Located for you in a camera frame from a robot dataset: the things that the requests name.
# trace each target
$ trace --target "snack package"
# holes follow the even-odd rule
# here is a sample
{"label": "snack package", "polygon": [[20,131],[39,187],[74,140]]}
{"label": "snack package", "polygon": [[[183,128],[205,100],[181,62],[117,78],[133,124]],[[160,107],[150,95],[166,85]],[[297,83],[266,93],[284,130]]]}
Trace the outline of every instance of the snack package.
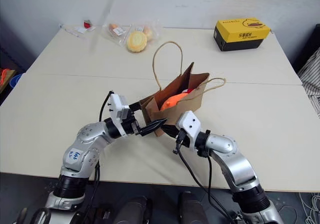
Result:
{"label": "snack package", "polygon": [[159,21],[133,24],[126,37],[127,49],[131,52],[142,51],[147,44],[159,39],[161,29]]}
{"label": "snack package", "polygon": [[124,46],[127,39],[127,34],[131,27],[124,27],[116,22],[109,22],[102,27],[102,36],[116,43],[117,45]]}

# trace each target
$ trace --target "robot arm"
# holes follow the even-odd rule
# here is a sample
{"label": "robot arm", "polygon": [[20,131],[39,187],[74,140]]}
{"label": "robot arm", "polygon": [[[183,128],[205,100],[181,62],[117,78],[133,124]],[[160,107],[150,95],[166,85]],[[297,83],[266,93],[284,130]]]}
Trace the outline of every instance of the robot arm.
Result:
{"label": "robot arm", "polygon": [[232,192],[248,223],[278,223],[283,221],[274,204],[267,198],[259,179],[240,153],[237,142],[228,136],[201,132],[201,123],[192,111],[186,111],[176,126],[161,127],[169,136],[183,139],[181,144],[197,150],[201,157],[211,156],[221,167]]}
{"label": "robot arm", "polygon": [[111,118],[84,126],[65,151],[58,184],[48,196],[47,208],[80,208],[85,198],[85,187],[103,149],[117,138],[130,134],[144,136],[166,122],[166,119],[156,120],[140,128],[134,117],[134,106],[130,108],[124,97],[116,94],[110,95],[108,107]]}

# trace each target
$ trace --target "orange toy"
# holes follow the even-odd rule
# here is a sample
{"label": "orange toy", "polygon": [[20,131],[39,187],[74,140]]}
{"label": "orange toy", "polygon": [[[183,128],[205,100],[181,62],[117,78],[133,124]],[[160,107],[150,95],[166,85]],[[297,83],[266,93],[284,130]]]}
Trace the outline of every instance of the orange toy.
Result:
{"label": "orange toy", "polygon": [[188,93],[182,93],[182,94],[178,94],[178,95],[173,95],[170,98],[168,98],[163,105],[161,106],[161,111],[165,110],[167,108],[170,108],[172,106],[175,106],[177,104],[177,102],[182,99],[184,96],[188,95]]}

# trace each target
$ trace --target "white table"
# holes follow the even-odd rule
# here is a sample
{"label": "white table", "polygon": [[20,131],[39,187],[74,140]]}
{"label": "white table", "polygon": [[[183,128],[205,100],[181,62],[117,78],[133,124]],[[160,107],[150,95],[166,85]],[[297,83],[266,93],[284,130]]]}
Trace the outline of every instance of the white table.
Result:
{"label": "white table", "polygon": [[[82,126],[97,121],[110,89],[133,103],[158,88],[154,80],[23,75],[0,106],[0,170],[57,177],[64,151]],[[302,86],[227,83],[205,93],[195,114],[203,129],[237,140],[266,190],[320,190],[320,120]],[[196,185],[174,144],[165,135],[119,139],[100,158],[101,180]],[[207,185],[207,160],[182,149]],[[213,170],[213,187],[227,187],[216,163]]]}
{"label": "white table", "polygon": [[[183,49],[183,69],[195,62],[193,72],[209,72],[229,83],[301,85],[275,35],[257,49],[221,52],[212,30],[164,29],[161,39],[141,52],[130,53],[103,37],[101,28],[77,38],[63,29],[52,39],[28,73],[154,79],[152,57],[165,41]],[[180,69],[180,52],[165,46],[157,55],[156,72],[161,80],[173,80]]]}

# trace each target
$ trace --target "striped fabric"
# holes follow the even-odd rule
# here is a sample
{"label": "striped fabric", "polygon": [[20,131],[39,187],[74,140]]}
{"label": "striped fabric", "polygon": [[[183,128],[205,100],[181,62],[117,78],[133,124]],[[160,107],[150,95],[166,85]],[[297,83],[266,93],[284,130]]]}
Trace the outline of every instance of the striped fabric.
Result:
{"label": "striped fabric", "polygon": [[298,72],[312,106],[320,118],[320,48]]}

